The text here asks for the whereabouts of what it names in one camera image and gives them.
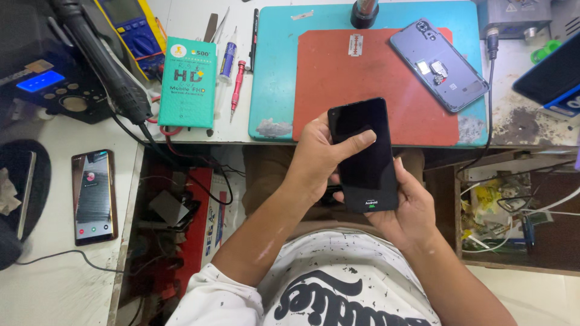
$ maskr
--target hand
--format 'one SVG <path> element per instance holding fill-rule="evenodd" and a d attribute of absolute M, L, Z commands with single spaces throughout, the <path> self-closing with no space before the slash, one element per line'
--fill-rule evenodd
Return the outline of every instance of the hand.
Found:
<path fill-rule="evenodd" d="M 398 208 L 395 211 L 366 213 L 365 216 L 400 251 L 422 248 L 433 235 L 439 233 L 435 226 L 433 197 L 405 170 L 401 158 L 394 161 L 394 167 L 399 182 Z M 337 183 L 339 181 L 338 175 L 332 175 L 331 179 Z M 340 202 L 345 200 L 341 191 L 333 196 Z"/>
<path fill-rule="evenodd" d="M 338 163 L 367 148 L 375 140 L 375 132 L 367 130 L 332 145 L 328 115 L 322 113 L 304 127 L 282 187 L 290 187 L 292 192 L 306 195 L 314 204 L 324 195 L 328 178 Z"/>

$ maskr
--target yellow multimeter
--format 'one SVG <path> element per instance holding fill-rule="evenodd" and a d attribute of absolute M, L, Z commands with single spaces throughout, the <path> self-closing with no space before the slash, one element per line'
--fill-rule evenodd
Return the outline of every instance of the yellow multimeter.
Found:
<path fill-rule="evenodd" d="M 150 80 L 165 63 L 166 40 L 145 0 L 95 0 L 143 76 Z"/>

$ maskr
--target screwdriver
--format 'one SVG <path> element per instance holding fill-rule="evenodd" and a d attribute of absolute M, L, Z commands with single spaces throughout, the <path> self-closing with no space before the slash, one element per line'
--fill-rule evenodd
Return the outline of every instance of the screwdriver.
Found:
<path fill-rule="evenodd" d="M 234 118 L 234 111 L 235 107 L 238 106 L 238 100 L 240 99 L 240 88 L 242 87 L 242 80 L 244 78 L 244 70 L 246 67 L 246 62 L 243 60 L 238 61 L 238 75 L 235 78 L 235 88 L 234 94 L 231 96 L 231 115 L 230 115 L 230 123 L 231 120 Z"/>

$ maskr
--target white t-shirt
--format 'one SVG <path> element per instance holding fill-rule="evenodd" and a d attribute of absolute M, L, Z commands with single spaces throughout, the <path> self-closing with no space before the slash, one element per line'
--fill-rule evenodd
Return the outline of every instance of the white t-shirt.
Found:
<path fill-rule="evenodd" d="M 286 243 L 258 288 L 207 264 L 191 277 L 167 326 L 439 323 L 397 248 L 358 230 L 335 229 Z"/>

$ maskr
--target green object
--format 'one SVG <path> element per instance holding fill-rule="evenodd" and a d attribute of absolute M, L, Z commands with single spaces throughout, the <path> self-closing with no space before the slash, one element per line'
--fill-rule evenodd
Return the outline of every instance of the green object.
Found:
<path fill-rule="evenodd" d="M 538 64 L 538 62 L 547 57 L 550 53 L 554 52 L 554 50 L 556 50 L 560 45 L 562 45 L 562 42 L 556 39 L 551 39 L 550 41 L 547 41 L 546 45 L 543 48 L 532 52 L 531 55 L 532 63 Z"/>
<path fill-rule="evenodd" d="M 213 128 L 215 43 L 168 37 L 158 124 Z"/>

